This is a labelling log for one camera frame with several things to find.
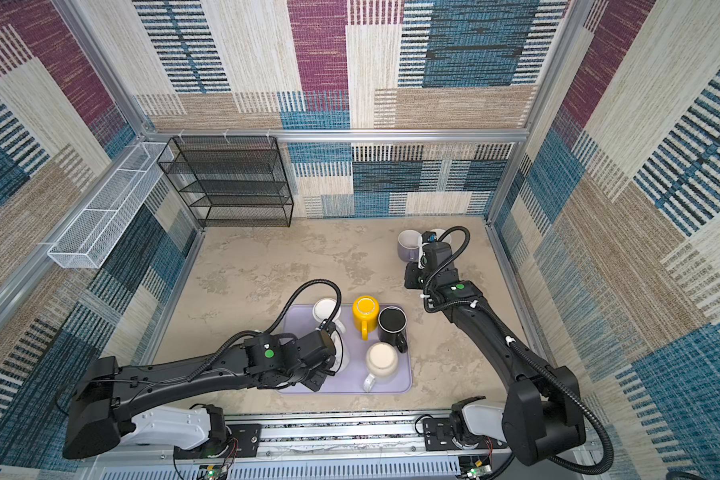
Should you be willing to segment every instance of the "purple tray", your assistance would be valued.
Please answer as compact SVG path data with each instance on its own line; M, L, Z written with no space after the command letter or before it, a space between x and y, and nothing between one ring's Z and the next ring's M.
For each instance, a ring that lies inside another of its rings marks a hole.
M379 305L381 310L386 306L396 306L402 309L400 305L382 303ZM368 369L365 368L365 353L368 348L378 342L378 327L368 334L368 340L363 341L362 335L355 328L355 322L352 320L352 305L348 303L342 304L341 314L338 318L347 328L347 332L342 334L342 341L349 352L349 364L337 373L336 376L330 376L319 391L313 392L301 383L288 387L287 389L278 390L280 393L288 394L365 394L362 384L365 377L368 376ZM312 305L291 305L283 319L283 332L293 333L297 336L306 335L317 327L315 317L312 316ZM413 376L411 374L411 357L408 352L398 353L399 367L393 378L389 382L377 383L374 385L370 394L376 393L406 393L411 389L413 384Z

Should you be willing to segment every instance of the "beige mug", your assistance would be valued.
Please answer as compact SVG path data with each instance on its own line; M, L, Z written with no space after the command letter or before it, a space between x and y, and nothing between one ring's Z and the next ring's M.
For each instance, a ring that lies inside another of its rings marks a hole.
M365 377L362 389L369 393L376 382L388 381L398 370L398 351L388 343L374 343L365 353L365 367L368 376Z

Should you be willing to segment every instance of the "patterned wall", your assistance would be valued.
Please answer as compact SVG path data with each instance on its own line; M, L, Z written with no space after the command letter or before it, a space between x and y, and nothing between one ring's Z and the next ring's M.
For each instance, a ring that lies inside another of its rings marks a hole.
M80 0L160 129L522 128L567 0ZM290 144L294 216L484 214L508 144Z
M0 285L133 138L50 0L0 1Z
M80 0L158 129L518 128L567 0Z
M498 219L612 478L720 480L720 1L597 0Z
M139 363L195 239L161 179L99 270L54 265L0 331L0 478L71 478L62 459L72 385L100 356Z
M485 215L512 144L281 144L295 217Z
M0 285L134 138L49 0L0 0ZM54 395L138 362L195 231L158 184L96 270L54 265L0 331L0 478L71 478Z

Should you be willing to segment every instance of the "white wall-mounted basket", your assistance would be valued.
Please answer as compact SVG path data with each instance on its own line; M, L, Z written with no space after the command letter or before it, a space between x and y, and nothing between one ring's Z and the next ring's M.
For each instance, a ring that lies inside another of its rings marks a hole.
M165 146L162 142L138 144L70 223L48 256L62 268L101 268L160 179L162 171L156 161Z

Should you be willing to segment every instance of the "mug rim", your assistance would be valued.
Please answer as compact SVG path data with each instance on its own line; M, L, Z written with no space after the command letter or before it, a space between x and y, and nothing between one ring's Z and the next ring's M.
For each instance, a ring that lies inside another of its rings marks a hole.
M390 332L389 330L384 328L384 325L382 325L382 313L384 313L384 311L388 310L388 309L400 310L400 313L403 314L403 319L405 320L405 323L403 323L403 327L400 330L395 330L393 332ZM386 333L400 333L405 330L406 326L408 326L408 315L405 315L405 312L399 306L394 306L394 305L385 306L384 310L382 310L381 312L378 313L378 328L384 330Z

